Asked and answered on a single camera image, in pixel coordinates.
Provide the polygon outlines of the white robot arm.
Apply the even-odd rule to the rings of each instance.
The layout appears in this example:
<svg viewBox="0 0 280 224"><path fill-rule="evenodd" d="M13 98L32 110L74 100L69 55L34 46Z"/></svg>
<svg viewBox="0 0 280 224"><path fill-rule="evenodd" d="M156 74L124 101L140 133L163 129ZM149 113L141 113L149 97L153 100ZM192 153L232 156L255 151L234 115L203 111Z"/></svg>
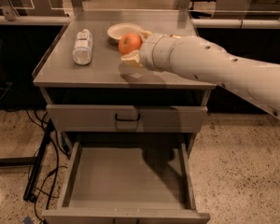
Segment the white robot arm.
<svg viewBox="0 0 280 224"><path fill-rule="evenodd" d="M229 54L199 36L152 34L121 59L132 67L215 84L280 119L280 64Z"/></svg>

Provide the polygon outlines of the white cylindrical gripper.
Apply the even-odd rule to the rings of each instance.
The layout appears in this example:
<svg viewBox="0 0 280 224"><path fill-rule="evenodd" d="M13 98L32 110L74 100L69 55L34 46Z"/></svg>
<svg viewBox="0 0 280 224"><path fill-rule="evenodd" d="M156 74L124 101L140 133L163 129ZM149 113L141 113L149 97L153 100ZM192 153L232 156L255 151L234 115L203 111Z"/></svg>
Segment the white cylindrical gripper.
<svg viewBox="0 0 280 224"><path fill-rule="evenodd" d="M170 55L176 38L165 34L152 34L141 30L139 35L145 41L140 51L134 50L121 56L121 60L130 67L142 67L150 71L171 72Z"/></svg>

